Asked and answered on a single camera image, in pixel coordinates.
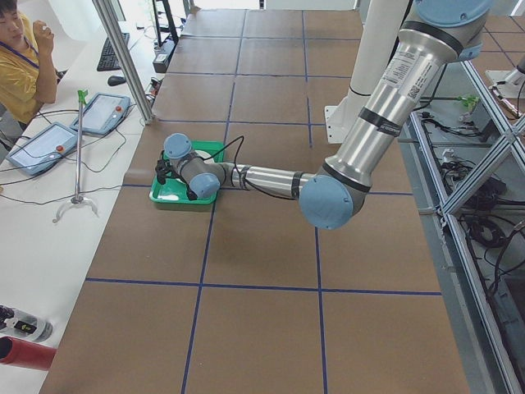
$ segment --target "green handle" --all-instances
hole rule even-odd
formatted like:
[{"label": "green handle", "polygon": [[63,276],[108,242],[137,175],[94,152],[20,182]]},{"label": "green handle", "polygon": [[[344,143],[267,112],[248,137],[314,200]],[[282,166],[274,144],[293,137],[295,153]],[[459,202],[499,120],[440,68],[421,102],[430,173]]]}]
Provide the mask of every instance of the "green handle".
[{"label": "green handle", "polygon": [[79,94],[79,103],[83,103],[84,105],[86,104],[85,102],[85,98],[87,97],[88,95],[88,90],[78,90],[78,94]]}]

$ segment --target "white wall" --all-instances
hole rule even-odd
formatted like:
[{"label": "white wall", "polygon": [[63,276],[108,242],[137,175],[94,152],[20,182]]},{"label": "white wall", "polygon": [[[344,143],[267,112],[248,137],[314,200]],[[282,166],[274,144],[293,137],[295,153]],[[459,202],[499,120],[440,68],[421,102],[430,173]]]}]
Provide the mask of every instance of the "white wall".
[{"label": "white wall", "polygon": [[18,8],[32,21],[40,19],[51,28],[51,31],[55,34],[55,46],[52,51],[53,63],[58,70],[64,71],[71,66],[77,55],[82,51],[90,35],[100,25],[100,20],[97,12],[93,9],[91,10],[91,17],[86,16],[85,18],[87,21],[91,20],[91,23],[83,22],[82,27],[79,29],[72,28],[74,23],[79,23],[76,8],[67,8],[70,15],[62,11],[62,19],[59,19],[51,1],[19,0]]},{"label": "white wall", "polygon": [[266,0],[268,10],[353,10],[355,0]]},{"label": "white wall", "polygon": [[48,0],[62,28],[72,39],[87,41],[101,25],[91,0]]}]

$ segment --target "blue joint cap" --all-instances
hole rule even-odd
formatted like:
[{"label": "blue joint cap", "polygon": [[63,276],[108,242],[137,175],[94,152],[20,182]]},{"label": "blue joint cap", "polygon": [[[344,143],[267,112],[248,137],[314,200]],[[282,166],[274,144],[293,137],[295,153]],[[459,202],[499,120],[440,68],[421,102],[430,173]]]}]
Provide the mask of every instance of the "blue joint cap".
[{"label": "blue joint cap", "polygon": [[466,60],[472,60],[475,57],[478,57],[482,52],[482,44],[476,45],[474,47],[465,48],[458,57],[458,62],[464,62]]},{"label": "blue joint cap", "polygon": [[438,28],[466,25],[485,14],[494,0],[416,0],[419,16]]},{"label": "blue joint cap", "polygon": [[181,133],[170,135],[164,141],[164,154],[168,158],[182,158],[192,149],[191,141]]},{"label": "blue joint cap", "polygon": [[354,213],[348,190],[327,175],[317,175],[306,182],[299,195],[299,206],[310,223],[327,230],[343,226]]},{"label": "blue joint cap", "polygon": [[215,174],[205,172],[198,174],[189,182],[189,188],[197,195],[198,199],[208,199],[221,187]]}]

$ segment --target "computer mouse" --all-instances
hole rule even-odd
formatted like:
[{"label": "computer mouse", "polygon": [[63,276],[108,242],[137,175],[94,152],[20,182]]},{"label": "computer mouse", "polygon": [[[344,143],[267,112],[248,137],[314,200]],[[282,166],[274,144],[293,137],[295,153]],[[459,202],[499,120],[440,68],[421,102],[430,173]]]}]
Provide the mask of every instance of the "computer mouse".
[{"label": "computer mouse", "polygon": [[120,84],[124,84],[126,82],[126,78],[123,76],[110,76],[107,78],[107,84],[110,86],[117,86]]}]

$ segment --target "lanyard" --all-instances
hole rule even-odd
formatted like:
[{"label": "lanyard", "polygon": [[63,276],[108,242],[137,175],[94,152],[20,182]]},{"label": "lanyard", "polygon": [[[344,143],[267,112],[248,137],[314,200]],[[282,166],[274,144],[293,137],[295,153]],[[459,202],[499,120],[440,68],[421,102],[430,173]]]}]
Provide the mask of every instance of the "lanyard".
[{"label": "lanyard", "polygon": [[[26,41],[26,43],[30,46],[31,49],[33,49],[34,53],[36,53],[36,56],[39,55],[39,53],[37,52],[37,50],[34,48],[34,46],[30,43],[30,41],[24,37],[24,40]],[[15,55],[17,55],[20,59],[28,62],[31,66],[33,66],[34,68],[36,68],[37,70],[39,69],[39,65],[36,64],[35,62],[33,62],[32,60],[28,59],[27,57],[25,57],[24,55],[22,55],[20,52],[18,52],[16,49],[14,48],[11,48],[9,45],[3,43],[2,41],[0,41],[0,46],[4,47],[5,49],[7,49],[8,51],[11,51],[12,53],[14,53]]]}]

